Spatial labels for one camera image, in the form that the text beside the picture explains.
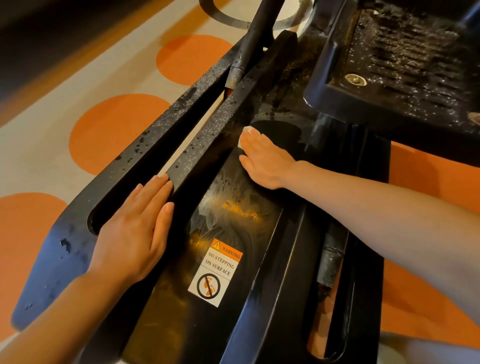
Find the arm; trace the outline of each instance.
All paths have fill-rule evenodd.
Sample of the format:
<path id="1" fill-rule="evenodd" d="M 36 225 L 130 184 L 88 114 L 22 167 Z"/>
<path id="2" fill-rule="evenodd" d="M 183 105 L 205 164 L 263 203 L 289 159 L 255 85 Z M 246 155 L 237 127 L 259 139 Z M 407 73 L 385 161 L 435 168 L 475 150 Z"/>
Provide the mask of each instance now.
<path id="1" fill-rule="evenodd" d="M 173 203 L 168 176 L 138 185 L 102 227 L 88 271 L 0 352 L 3 364 L 70 364 L 115 303 L 159 261 Z"/>
<path id="2" fill-rule="evenodd" d="M 480 216 L 438 198 L 296 162 L 257 131 L 240 162 L 258 184 L 317 205 L 378 254 L 424 278 L 480 325 Z"/>

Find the black machine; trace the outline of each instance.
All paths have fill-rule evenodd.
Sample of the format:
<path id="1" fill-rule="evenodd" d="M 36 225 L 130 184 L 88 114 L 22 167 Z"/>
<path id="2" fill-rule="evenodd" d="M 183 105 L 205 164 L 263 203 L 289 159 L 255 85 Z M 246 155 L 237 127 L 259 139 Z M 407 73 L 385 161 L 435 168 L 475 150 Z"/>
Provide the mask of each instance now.
<path id="1" fill-rule="evenodd" d="M 383 259 L 321 209 L 255 185 L 238 138 L 251 125 L 295 159 L 382 182 L 391 140 L 479 166 L 479 7 L 318 0 L 299 38 L 273 40 L 279 3 L 264 0 L 244 39 L 65 209 L 13 313 L 19 329 L 87 270 L 102 225 L 227 84 L 231 94 L 168 170 L 176 212 L 165 255 L 121 298 L 81 363 L 376 362 Z M 216 241 L 242 253 L 218 307 L 189 291 Z M 318 359 L 307 338 L 340 265 Z"/>

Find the fingernail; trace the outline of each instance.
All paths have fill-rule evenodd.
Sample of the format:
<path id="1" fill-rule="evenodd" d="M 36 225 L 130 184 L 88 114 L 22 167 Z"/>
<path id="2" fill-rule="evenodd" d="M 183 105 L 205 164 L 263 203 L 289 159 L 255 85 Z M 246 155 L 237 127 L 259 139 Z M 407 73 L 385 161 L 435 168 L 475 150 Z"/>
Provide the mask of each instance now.
<path id="1" fill-rule="evenodd" d="M 173 202 L 169 202 L 165 206 L 165 211 L 167 211 L 169 214 L 171 214 L 173 212 L 173 207 L 175 207 L 175 204 Z"/>

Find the cleaning wipe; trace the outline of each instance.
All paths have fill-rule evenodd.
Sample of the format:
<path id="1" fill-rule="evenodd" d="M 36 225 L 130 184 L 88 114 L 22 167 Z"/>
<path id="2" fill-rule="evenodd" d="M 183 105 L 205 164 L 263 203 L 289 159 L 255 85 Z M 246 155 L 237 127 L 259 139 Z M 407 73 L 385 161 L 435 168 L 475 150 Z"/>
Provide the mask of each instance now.
<path id="1" fill-rule="evenodd" d="M 243 128 L 242 133 L 246 130 L 246 131 L 248 131 L 248 132 L 250 133 L 250 135 L 251 135 L 251 134 L 252 134 L 252 132 L 251 132 L 252 129 L 257 130 L 257 129 L 255 129 L 253 126 L 245 126 L 245 127 Z M 240 149 L 243 149 L 243 148 L 241 147 L 240 139 L 239 139 L 239 145 L 238 145 L 238 147 L 239 147 Z"/>

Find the floor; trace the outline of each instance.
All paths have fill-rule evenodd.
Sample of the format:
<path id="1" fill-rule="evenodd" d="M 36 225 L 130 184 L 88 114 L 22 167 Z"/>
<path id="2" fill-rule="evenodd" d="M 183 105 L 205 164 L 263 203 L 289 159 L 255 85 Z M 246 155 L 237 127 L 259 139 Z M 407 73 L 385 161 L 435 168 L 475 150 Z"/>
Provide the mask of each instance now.
<path id="1" fill-rule="evenodd" d="M 206 3 L 229 16 L 225 24 L 205 13 Z M 0 56 L 0 341 L 15 333 L 10 315 L 62 210 L 245 34 L 259 3 L 123 0 L 88 26 L 79 21 L 73 40 L 62 37 L 37 58 L 22 28 L 9 29 L 17 38 Z M 286 0 L 278 26 L 301 32 L 310 4 Z M 480 213 L 478 168 L 393 144 L 390 170 L 390 183 Z M 437 290 L 391 262 L 384 277 L 383 332 L 480 349 L 480 328 Z M 384 352 L 416 345 L 400 350 L 385 340 Z"/>

